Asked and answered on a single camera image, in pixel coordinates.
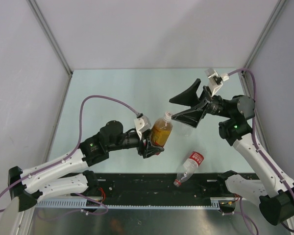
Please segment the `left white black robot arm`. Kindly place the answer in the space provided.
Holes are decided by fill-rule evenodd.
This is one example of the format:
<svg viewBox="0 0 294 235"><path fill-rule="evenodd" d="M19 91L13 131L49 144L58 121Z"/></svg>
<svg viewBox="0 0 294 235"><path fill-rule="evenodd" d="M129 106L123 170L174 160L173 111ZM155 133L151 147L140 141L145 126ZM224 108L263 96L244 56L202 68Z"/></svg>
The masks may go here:
<svg viewBox="0 0 294 235"><path fill-rule="evenodd" d="M29 169L9 169L10 197L18 198L19 211L23 212L44 199L63 194L92 196L98 191L98 180L88 168L107 160L112 151L135 148L144 159L163 152L163 147L152 143L150 135L149 126L125 132L121 122L112 120L72 152Z"/></svg>

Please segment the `clear unlabelled plastic bottle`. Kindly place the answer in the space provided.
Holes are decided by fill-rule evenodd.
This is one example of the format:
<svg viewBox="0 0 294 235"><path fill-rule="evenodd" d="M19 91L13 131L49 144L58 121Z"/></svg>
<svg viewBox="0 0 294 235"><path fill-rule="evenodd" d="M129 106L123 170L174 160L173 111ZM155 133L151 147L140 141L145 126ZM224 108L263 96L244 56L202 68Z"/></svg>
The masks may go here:
<svg viewBox="0 0 294 235"><path fill-rule="evenodd" d="M193 130L194 129L192 127L186 124L183 124L183 123L179 124L179 133L181 136L188 137L193 133Z"/></svg>

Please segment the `yellow tea bottle red label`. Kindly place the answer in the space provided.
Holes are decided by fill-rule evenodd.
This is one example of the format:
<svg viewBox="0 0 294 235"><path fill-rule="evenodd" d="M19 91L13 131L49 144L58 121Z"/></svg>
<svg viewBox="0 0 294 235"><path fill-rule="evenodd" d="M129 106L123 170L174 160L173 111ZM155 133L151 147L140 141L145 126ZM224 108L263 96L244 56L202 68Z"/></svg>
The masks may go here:
<svg viewBox="0 0 294 235"><path fill-rule="evenodd" d="M150 139L153 144L164 147L173 129L172 119L167 119L165 115L154 123Z"/></svg>

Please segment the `red-labelled clear water bottle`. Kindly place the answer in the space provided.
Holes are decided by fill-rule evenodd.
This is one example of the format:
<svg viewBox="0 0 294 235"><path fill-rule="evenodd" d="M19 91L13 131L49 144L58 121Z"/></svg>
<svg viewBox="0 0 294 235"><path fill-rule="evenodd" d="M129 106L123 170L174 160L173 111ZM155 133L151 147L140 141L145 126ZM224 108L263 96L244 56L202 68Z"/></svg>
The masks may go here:
<svg viewBox="0 0 294 235"><path fill-rule="evenodd" d="M204 161L206 154L207 150L205 148L190 151L182 164L177 168L173 185L180 187L184 182L189 180Z"/></svg>

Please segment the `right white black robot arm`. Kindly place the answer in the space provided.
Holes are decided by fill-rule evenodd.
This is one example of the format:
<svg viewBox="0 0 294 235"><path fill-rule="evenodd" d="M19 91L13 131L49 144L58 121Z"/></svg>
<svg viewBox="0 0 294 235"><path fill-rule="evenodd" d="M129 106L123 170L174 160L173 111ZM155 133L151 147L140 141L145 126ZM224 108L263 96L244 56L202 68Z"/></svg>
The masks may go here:
<svg viewBox="0 0 294 235"><path fill-rule="evenodd" d="M294 180L274 162L248 124L248 120L255 117L255 100L246 95L223 99L214 95L208 86L197 95L200 83L197 79L187 90L169 100L189 107L172 119L196 128L207 114L226 118L219 123L220 137L243 156L261 182L245 180L230 170L220 176L217 193L242 196L260 209L267 222L274 226L282 224L294 216Z"/></svg>

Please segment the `white tea bottle cap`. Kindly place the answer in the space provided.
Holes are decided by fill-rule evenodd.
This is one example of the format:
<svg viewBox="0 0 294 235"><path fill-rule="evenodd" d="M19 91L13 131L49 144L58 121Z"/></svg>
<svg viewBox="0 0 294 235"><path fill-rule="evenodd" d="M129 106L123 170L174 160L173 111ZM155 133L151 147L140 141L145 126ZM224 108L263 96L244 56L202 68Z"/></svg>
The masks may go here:
<svg viewBox="0 0 294 235"><path fill-rule="evenodd" d="M171 119L171 118L172 118L172 113L171 113L171 112L166 112L166 113L165 113L165 117L166 117L167 119Z"/></svg>

